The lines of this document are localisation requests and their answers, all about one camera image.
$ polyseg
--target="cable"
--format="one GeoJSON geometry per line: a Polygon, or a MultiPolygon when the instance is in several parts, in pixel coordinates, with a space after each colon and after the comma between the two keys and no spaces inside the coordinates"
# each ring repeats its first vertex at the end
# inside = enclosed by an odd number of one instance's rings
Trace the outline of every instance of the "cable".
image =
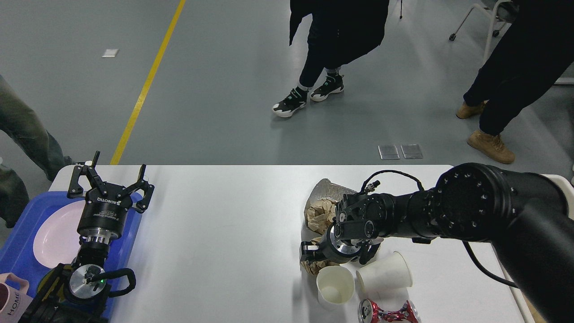
{"type": "Polygon", "coordinates": [[[390,172],[390,173],[395,173],[395,174],[400,174],[400,175],[403,175],[403,176],[405,176],[405,177],[408,177],[408,178],[414,180],[415,182],[417,182],[417,187],[418,187],[418,190],[419,190],[419,191],[424,191],[424,190],[425,190],[425,189],[422,187],[421,181],[420,181],[418,178],[414,177],[413,175],[409,175],[409,174],[407,174],[407,173],[403,173],[403,172],[399,172],[399,171],[394,171],[394,170],[384,170],[384,171],[378,171],[378,172],[372,174],[371,176],[369,176],[369,178],[367,178],[367,180],[366,180],[365,182],[363,182],[363,186],[361,186],[361,188],[360,188],[360,193],[364,193],[364,190],[365,190],[365,188],[367,187],[367,184],[369,183],[370,180],[373,179],[373,177],[375,177],[375,176],[377,176],[377,175],[379,175],[379,174],[382,174],[382,173],[389,173],[389,172],[390,172]]]}
{"type": "Polygon", "coordinates": [[[476,258],[476,256],[474,255],[474,252],[472,251],[472,248],[470,247],[470,244],[469,244],[468,242],[466,242],[466,241],[463,241],[463,244],[464,244],[464,249],[467,250],[468,255],[470,256],[470,259],[472,260],[472,262],[474,263],[474,265],[476,265],[476,266],[478,267],[478,269],[480,269],[480,271],[481,271],[482,273],[484,273],[485,275],[487,275],[488,277],[494,279],[495,281],[497,281],[497,282],[499,282],[499,283],[503,283],[503,284],[505,284],[505,285],[508,285],[508,286],[510,286],[510,287],[514,287],[514,288],[518,289],[518,286],[516,286],[515,283],[513,283],[513,282],[511,282],[511,281],[509,281],[509,280],[500,278],[500,277],[496,276],[495,274],[493,274],[492,272],[488,271],[486,268],[484,268],[484,267],[482,266],[482,264],[478,261],[478,259],[476,258]]]}

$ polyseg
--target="black and white sneaker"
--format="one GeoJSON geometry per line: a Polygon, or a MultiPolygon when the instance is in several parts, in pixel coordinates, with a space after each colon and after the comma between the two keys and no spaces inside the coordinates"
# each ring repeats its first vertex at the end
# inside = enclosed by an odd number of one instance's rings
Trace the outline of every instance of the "black and white sneaker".
{"type": "Polygon", "coordinates": [[[343,92],[343,76],[336,74],[334,76],[327,75],[325,83],[320,87],[316,88],[311,94],[311,100],[315,102],[321,102],[325,100],[331,93],[341,93],[343,92]]]}
{"type": "Polygon", "coordinates": [[[275,103],[273,113],[281,118],[289,118],[296,111],[303,109],[307,104],[307,92],[300,89],[291,89],[283,101],[275,103]]]}

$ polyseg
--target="person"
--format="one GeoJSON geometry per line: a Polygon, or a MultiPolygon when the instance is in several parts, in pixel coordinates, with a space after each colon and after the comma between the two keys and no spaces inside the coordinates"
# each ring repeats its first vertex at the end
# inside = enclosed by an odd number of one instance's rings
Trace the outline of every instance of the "person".
{"type": "Polygon", "coordinates": [[[297,87],[281,102],[273,105],[279,117],[291,117],[307,104],[309,90],[323,69],[325,82],[311,93],[311,100],[321,102],[330,94],[343,91],[342,65],[369,53],[385,36],[389,0],[291,0],[289,45],[303,17],[313,21],[307,38],[308,53],[297,87]]]}
{"type": "MultiPolygon", "coordinates": [[[[73,164],[44,128],[36,113],[26,105],[0,75],[0,130],[10,136],[30,159],[53,181],[58,171],[73,164]]],[[[0,159],[0,217],[13,228],[29,202],[22,179],[0,159]]]]}
{"type": "Polygon", "coordinates": [[[574,61],[574,1],[522,0],[515,22],[464,94],[457,117],[480,114],[468,144],[510,164],[515,154],[501,132],[520,111],[546,93],[574,61]]]}

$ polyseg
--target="blue tray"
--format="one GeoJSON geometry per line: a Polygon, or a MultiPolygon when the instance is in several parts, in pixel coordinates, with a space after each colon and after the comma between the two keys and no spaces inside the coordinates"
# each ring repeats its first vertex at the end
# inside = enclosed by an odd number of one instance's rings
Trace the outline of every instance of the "blue tray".
{"type": "MultiPolygon", "coordinates": [[[[134,202],[139,201],[141,195],[134,193],[131,198],[134,202]]],[[[46,192],[36,196],[28,203],[4,247],[0,249],[0,273],[13,272],[16,276],[30,282],[29,296],[36,296],[36,289],[40,280],[51,270],[41,265],[34,257],[32,246],[36,233],[44,221],[55,211],[81,200],[83,198],[67,198],[66,192],[46,192]]],[[[110,253],[104,264],[105,271],[117,270],[127,266],[140,222],[141,214],[130,209],[127,212],[122,237],[114,240],[110,246],[110,253]]],[[[110,282],[112,291],[120,289],[119,279],[113,279],[110,282]]],[[[110,318],[113,305],[114,298],[109,298],[106,302],[106,310],[102,314],[103,317],[110,318]]]]}

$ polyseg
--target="pink mug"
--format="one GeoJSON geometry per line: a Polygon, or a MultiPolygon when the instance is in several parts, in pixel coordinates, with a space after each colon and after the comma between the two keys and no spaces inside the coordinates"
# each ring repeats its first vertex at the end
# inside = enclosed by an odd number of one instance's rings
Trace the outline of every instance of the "pink mug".
{"type": "Polygon", "coordinates": [[[11,272],[0,274],[0,322],[16,323],[24,314],[28,305],[32,302],[32,297],[26,295],[29,283],[11,272]],[[6,284],[11,280],[20,285],[20,290],[14,289],[6,284]]]}

